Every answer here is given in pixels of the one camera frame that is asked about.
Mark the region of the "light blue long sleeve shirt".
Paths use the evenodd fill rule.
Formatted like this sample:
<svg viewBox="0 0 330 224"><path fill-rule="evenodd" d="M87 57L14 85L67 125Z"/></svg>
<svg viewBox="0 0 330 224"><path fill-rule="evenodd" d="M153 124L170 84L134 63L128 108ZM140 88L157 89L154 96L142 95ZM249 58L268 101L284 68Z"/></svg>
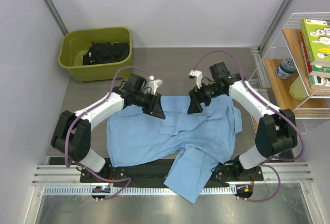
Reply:
<svg viewBox="0 0 330 224"><path fill-rule="evenodd" d="M146 115L136 106L109 116L107 149L114 167L140 165L176 153L164 184L195 203L213 168L231 159L236 134L243 128L241 112L228 96L213 99L197 114L188 114L189 103L187 96L163 97L165 119Z"/></svg>

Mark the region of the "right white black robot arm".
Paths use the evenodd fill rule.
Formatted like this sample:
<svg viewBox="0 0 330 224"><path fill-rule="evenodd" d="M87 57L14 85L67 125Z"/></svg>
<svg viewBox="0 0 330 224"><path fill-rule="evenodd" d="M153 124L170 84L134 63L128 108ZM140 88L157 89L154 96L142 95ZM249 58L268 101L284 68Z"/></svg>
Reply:
<svg viewBox="0 0 330 224"><path fill-rule="evenodd" d="M226 95L240 103L257 121L255 144L233 161L233 174L238 180L248 180L260 163L297 146L295 115L290 109L282 110L271 104L240 74L231 74L225 63L210 66L212 81L203 83L203 74L191 70L189 78L196 86L189 91L188 114L200 113L211 100Z"/></svg>

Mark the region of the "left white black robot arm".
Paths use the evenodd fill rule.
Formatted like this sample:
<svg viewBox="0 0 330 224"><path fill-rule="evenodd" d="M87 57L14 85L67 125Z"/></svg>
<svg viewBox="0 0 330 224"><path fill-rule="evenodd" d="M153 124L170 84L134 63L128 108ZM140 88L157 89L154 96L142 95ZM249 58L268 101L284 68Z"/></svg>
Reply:
<svg viewBox="0 0 330 224"><path fill-rule="evenodd" d="M141 107L144 114L165 119L157 89L163 81L153 76L130 74L121 86L112 85L100 100L76 112L60 114L51 146L64 154L64 163L76 163L98 182L110 178L110 164L91 148L91 132L109 116L129 106Z"/></svg>

